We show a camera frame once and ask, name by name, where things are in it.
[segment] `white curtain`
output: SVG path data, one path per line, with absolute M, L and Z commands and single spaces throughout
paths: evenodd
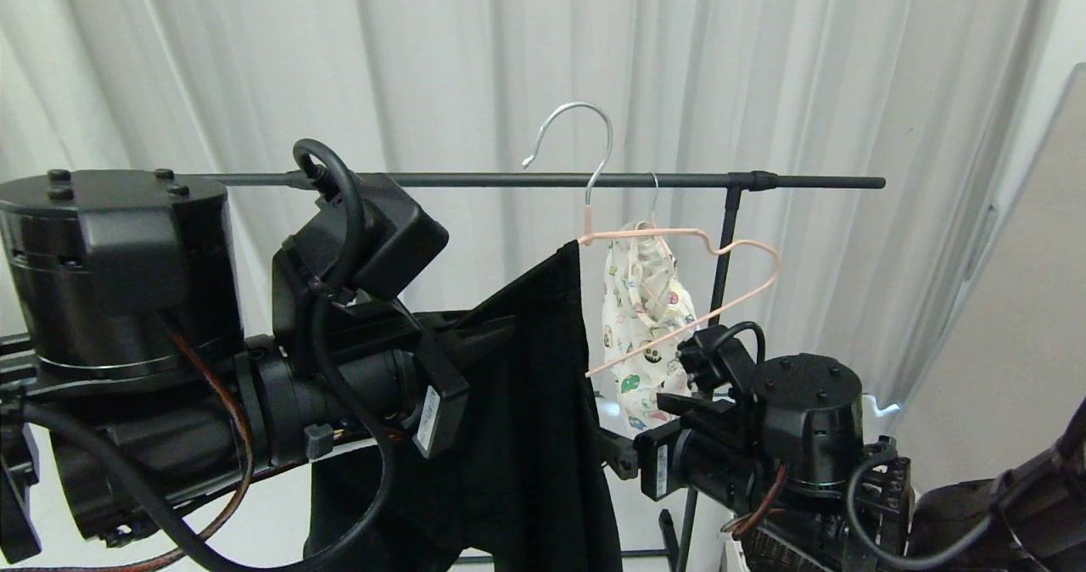
M 0 178 L 287 170 L 299 138 L 359 170 L 513 173 L 570 100 L 615 120 L 611 173 L 882 175 L 880 192 L 747 193 L 738 236 L 780 247 L 785 267 L 725 321 L 763 323 L 771 353 L 837 356 L 885 406 L 914 386 L 949 312 L 1035 2 L 0 0 Z M 535 170 L 598 161 L 602 124 L 567 116 Z M 577 190 L 412 193 L 452 233 L 405 294 L 415 309 L 472 305 L 581 228 Z M 617 228 L 647 216 L 652 190 L 593 196 L 596 227 Z M 266 332 L 268 258 L 313 196 L 230 201 L 247 328 Z M 717 236 L 722 208 L 723 192 L 664 190 L 657 212 Z M 672 247 L 705 309 L 714 259 L 690 239 Z M 594 359 L 603 252 L 582 254 Z M 736 252 L 728 296 L 767 267 Z M 18 331 L 13 291 L 0 294 Z

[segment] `cartoon print shirt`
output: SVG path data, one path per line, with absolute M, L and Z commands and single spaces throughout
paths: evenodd
M 652 228 L 648 221 L 623 229 Z M 604 267 L 604 360 L 695 320 L 694 302 L 675 271 L 675 258 L 662 237 L 615 239 Z M 690 395 L 678 346 L 690 339 L 674 336 L 611 368 L 617 401 L 630 433 L 656 428 L 674 418 L 656 406 L 656 394 Z

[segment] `screw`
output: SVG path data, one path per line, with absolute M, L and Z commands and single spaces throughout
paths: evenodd
M 62 187 L 52 187 L 48 190 L 50 201 L 71 201 L 75 198 L 75 192 L 72 189 L 62 189 Z

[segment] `black fabric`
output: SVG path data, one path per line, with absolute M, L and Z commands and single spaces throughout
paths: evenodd
M 446 570 L 467 547 L 492 554 L 503 572 L 622 569 L 599 420 L 583 376 L 589 352 L 577 243 L 459 316 L 453 329 L 509 323 L 509 317 L 512 338 L 459 367 L 471 391 L 453 449 L 425 460 L 411 443 L 399 444 L 389 507 L 329 570 Z M 307 552 L 356 521 L 379 478 L 371 449 L 314 465 Z

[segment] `brown wire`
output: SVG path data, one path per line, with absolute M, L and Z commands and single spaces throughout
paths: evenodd
M 776 497 L 781 494 L 781 490 L 784 488 L 784 480 L 788 475 L 788 467 L 786 465 L 781 465 L 781 468 L 776 469 L 776 480 L 773 482 L 773 486 L 769 488 L 766 497 L 762 498 L 761 504 L 758 505 L 758 510 L 749 514 L 746 522 L 743 523 L 737 530 L 732 532 L 733 538 L 741 538 L 743 534 L 747 533 L 753 526 L 757 525 L 766 514 L 769 513 L 770 507 L 776 501 Z
M 253 470 L 254 470 L 254 458 L 255 452 L 253 449 L 253 433 L 252 429 L 249 428 L 249 421 L 245 418 L 244 410 L 237 401 L 233 399 L 233 395 L 227 390 L 220 379 L 218 379 L 215 373 L 207 368 L 207 365 L 197 355 L 197 352 L 192 351 L 185 336 L 181 335 L 173 325 L 172 320 L 164 318 L 166 325 L 169 328 L 169 339 L 174 341 L 174 346 L 181 352 L 181 355 L 186 356 L 186 359 L 192 364 L 193 367 L 198 368 L 200 374 L 203 376 L 204 381 L 207 385 L 215 391 L 215 394 L 223 401 L 223 405 L 226 407 L 227 412 L 230 415 L 230 420 L 233 422 L 233 429 L 241 437 L 242 445 L 242 460 L 243 468 L 241 471 L 241 481 L 238 483 L 237 491 L 233 492 L 233 496 L 230 501 L 226 504 L 220 513 L 214 518 L 200 533 L 200 537 L 203 539 L 210 538 L 216 532 L 222 529 L 226 522 L 233 517 L 237 512 L 238 507 L 241 506 L 241 499 L 245 497 L 245 493 L 249 491 L 249 486 L 253 482 Z M 128 563 L 124 565 L 110 565 L 104 568 L 78 568 L 78 567 L 62 567 L 62 568 L 14 568 L 18 572 L 153 572 L 155 570 L 162 570 L 167 565 L 176 563 L 181 558 L 185 557 L 185 552 L 179 548 L 175 548 L 169 552 L 160 555 L 151 559 L 144 559 L 143 561 L 136 561 L 134 563 Z

